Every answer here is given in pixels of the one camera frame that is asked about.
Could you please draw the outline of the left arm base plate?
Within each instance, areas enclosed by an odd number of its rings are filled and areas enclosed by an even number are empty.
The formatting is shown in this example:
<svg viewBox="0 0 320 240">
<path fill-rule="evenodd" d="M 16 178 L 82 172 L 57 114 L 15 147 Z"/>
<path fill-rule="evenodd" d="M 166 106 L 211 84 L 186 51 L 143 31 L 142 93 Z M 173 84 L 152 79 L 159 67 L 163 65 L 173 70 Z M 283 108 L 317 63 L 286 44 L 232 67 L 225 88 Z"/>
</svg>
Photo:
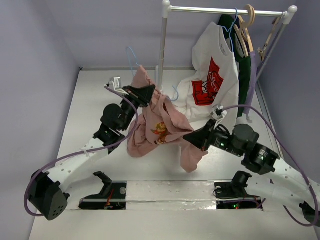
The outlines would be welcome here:
<svg viewBox="0 0 320 240">
<path fill-rule="evenodd" d="M 126 181 L 112 181 L 101 171 L 93 173 L 103 183 L 97 194 L 88 195 L 79 201 L 81 210 L 125 210 L 126 209 Z"/>
</svg>

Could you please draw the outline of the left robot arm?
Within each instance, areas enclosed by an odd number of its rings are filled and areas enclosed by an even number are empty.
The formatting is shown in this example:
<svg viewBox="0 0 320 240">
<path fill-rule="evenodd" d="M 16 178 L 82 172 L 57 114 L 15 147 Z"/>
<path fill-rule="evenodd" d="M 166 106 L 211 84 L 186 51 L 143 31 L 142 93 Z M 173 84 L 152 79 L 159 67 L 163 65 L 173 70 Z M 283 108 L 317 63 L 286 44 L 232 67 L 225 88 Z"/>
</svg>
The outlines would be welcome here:
<svg viewBox="0 0 320 240">
<path fill-rule="evenodd" d="M 138 126 L 138 109 L 150 105 L 156 90 L 154 84 L 141 88 L 128 85 L 117 90 L 108 84 L 104 87 L 120 97 L 121 103 L 105 107 L 98 131 L 79 151 L 53 160 L 32 174 L 23 197 L 29 215 L 48 221 L 61 215 L 68 205 L 69 186 L 88 178 L 90 165 L 109 156 L 133 135 Z"/>
</svg>

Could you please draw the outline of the pink t shirt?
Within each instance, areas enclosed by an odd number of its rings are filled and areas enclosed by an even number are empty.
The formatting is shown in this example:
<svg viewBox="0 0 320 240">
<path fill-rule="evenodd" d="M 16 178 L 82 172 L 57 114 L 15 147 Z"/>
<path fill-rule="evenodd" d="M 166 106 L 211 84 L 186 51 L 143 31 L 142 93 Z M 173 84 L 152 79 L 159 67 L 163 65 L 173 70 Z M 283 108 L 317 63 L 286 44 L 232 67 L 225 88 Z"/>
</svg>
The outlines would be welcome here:
<svg viewBox="0 0 320 240">
<path fill-rule="evenodd" d="M 131 123 L 129 130 L 132 129 L 134 132 L 127 140 L 127 153 L 133 158 L 144 157 L 162 144 L 179 145 L 180 166 L 191 173 L 208 154 L 183 139 L 194 129 L 187 117 L 158 88 L 154 90 L 149 106 L 144 107 L 137 121 Z"/>
</svg>

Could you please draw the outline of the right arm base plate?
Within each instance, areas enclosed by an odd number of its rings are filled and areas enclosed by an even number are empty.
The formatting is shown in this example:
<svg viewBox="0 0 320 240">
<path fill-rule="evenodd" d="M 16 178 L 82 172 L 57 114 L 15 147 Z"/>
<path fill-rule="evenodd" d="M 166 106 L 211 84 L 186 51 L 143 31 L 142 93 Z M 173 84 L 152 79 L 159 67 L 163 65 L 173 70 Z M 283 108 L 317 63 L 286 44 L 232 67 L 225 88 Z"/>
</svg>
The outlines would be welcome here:
<svg viewBox="0 0 320 240">
<path fill-rule="evenodd" d="M 244 210 L 263 209 L 263 203 L 259 196 L 246 192 L 248 180 L 252 175 L 244 171 L 238 171 L 231 181 L 218 181 L 214 183 L 213 196 L 216 198 L 217 210 Z"/>
</svg>

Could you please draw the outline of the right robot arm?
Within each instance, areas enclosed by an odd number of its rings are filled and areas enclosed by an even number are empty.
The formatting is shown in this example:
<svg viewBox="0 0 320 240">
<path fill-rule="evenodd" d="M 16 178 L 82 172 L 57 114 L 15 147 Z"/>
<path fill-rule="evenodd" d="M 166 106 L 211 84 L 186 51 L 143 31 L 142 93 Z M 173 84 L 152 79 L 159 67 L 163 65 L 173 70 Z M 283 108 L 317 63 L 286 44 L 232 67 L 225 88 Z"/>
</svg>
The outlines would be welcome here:
<svg viewBox="0 0 320 240">
<path fill-rule="evenodd" d="M 183 137 L 201 151 L 210 147 L 241 158 L 245 171 L 237 171 L 231 181 L 215 185 L 221 200 L 246 197 L 272 199 L 286 209 L 295 210 L 308 222 L 320 225 L 320 185 L 294 169 L 276 152 L 258 143 L 260 135 L 247 124 L 234 126 L 229 132 L 223 125 L 209 120 L 204 127 Z"/>
</svg>

